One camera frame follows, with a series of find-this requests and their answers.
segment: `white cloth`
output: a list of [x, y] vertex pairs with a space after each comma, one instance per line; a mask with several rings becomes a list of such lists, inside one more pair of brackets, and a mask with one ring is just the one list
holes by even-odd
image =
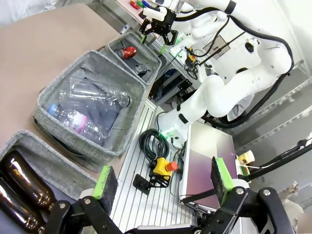
[[0, 27], [52, 10], [58, 0], [0, 0]]
[[228, 121], [230, 122], [239, 117], [249, 107], [249, 105], [253, 101], [253, 98], [254, 94], [250, 94], [249, 96], [239, 101], [228, 113]]

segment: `bottle cap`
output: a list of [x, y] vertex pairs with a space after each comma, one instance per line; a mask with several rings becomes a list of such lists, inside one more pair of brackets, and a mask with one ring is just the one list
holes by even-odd
[[168, 163], [168, 164], [166, 165], [166, 170], [167, 170], [168, 172], [172, 172], [172, 171], [177, 170], [177, 163], [174, 162], [174, 161]]
[[51, 105], [50, 105], [50, 107], [49, 107], [49, 110], [48, 110], [48, 113], [50, 114], [50, 115], [54, 115], [54, 113], [55, 113], [55, 111], [57, 110], [57, 105], [55, 105], [54, 103], [52, 103]]

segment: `brown glass bottle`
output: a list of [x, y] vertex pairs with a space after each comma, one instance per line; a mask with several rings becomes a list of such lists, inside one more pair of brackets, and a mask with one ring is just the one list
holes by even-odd
[[56, 202], [53, 191], [30, 167], [22, 155], [14, 150], [8, 153], [0, 163], [1, 170], [9, 183], [18, 186], [27, 198], [39, 209], [50, 210]]
[[45, 222], [41, 214], [27, 205], [1, 177], [0, 209], [26, 232], [43, 233]]

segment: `blue object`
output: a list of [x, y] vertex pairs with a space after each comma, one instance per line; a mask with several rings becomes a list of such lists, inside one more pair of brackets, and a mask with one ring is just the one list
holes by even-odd
[[55, 113], [55, 111], [57, 110], [57, 105], [55, 105], [55, 104], [51, 104], [50, 105], [50, 108], [49, 108], [49, 110], [48, 110], [48, 113], [50, 114], [50, 115], [53, 115], [54, 113]]
[[149, 5], [146, 1], [144, 1], [144, 0], [142, 0], [142, 4], [143, 4], [144, 6], [146, 6], [146, 7], [150, 7], [150, 5]]

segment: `brown table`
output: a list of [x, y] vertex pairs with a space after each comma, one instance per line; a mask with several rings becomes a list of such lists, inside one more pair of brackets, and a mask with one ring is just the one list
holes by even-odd
[[[86, 51], [96, 50], [118, 36], [84, 4], [58, 8], [0, 28], [0, 147], [22, 129], [49, 143], [31, 121], [40, 91]], [[117, 173], [121, 164], [122, 159], [112, 161]]]

